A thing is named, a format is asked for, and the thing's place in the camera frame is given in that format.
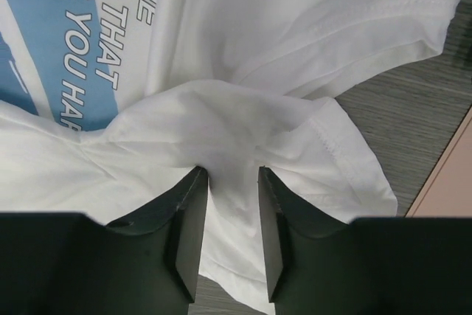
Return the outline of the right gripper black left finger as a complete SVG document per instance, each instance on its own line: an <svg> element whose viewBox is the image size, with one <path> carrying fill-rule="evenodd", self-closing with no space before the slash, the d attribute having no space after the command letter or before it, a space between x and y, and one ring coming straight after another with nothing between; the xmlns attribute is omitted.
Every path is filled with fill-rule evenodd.
<svg viewBox="0 0 472 315"><path fill-rule="evenodd" d="M1 214L3 314L186 314L195 300L208 173L109 224L78 212Z"/></svg>

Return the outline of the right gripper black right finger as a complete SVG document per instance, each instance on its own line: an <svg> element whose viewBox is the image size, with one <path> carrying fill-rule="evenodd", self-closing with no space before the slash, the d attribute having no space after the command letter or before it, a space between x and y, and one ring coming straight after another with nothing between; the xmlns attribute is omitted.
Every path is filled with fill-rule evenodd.
<svg viewBox="0 0 472 315"><path fill-rule="evenodd" d="M357 218L348 224L261 167L268 300L278 314L469 314L471 220Z"/></svg>

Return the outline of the white printed t shirt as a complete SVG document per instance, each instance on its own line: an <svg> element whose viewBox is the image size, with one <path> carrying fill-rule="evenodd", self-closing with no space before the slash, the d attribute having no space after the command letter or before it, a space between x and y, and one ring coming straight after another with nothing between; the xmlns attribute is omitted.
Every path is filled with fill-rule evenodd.
<svg viewBox="0 0 472 315"><path fill-rule="evenodd" d="M268 301L257 175L343 222L393 216L336 102L441 54L459 0L1 0L1 209L107 223L210 175L201 275Z"/></svg>

